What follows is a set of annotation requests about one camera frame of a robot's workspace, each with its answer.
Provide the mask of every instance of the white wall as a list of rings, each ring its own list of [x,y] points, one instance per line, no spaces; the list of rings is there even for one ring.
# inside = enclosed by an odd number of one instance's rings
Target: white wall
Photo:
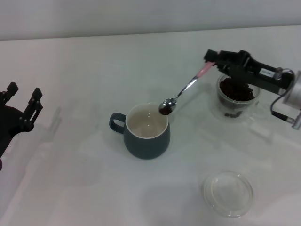
[[[301,24],[301,0],[0,0],[0,40]]]

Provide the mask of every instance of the pink spoon handle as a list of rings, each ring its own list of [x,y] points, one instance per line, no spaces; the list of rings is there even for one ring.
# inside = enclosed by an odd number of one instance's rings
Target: pink spoon handle
[[[207,62],[205,66],[197,73],[197,77],[200,78],[202,77],[213,65],[215,62]]]

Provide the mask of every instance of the spoon handle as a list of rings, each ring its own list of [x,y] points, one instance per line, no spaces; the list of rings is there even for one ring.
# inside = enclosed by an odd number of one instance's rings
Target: spoon handle
[[[180,91],[180,93],[177,95],[177,98],[182,95],[183,92],[185,92],[190,86],[192,86],[193,83],[195,83],[195,81],[202,77],[213,65],[215,64],[215,62],[207,62],[205,64],[205,66],[197,73],[196,76],[193,77],[193,79],[190,80],[190,82],[184,87],[184,89],[182,89]]]

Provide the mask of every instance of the glass jar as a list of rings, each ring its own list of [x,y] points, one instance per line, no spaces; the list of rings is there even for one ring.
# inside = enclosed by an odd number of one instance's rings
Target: glass jar
[[[253,90],[255,97],[249,101],[236,101],[227,97],[221,90],[220,83],[229,76],[222,74],[216,82],[215,98],[212,102],[211,110],[214,115],[228,121],[242,121],[250,117],[254,107],[258,103],[260,96],[260,88],[249,84],[249,88]]]

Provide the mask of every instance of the clear plastic lid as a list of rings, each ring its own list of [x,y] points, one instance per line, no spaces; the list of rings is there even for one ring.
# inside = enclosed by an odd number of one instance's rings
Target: clear plastic lid
[[[228,171],[208,177],[203,192],[207,205],[227,218],[241,217],[252,206],[252,187],[239,173]]]

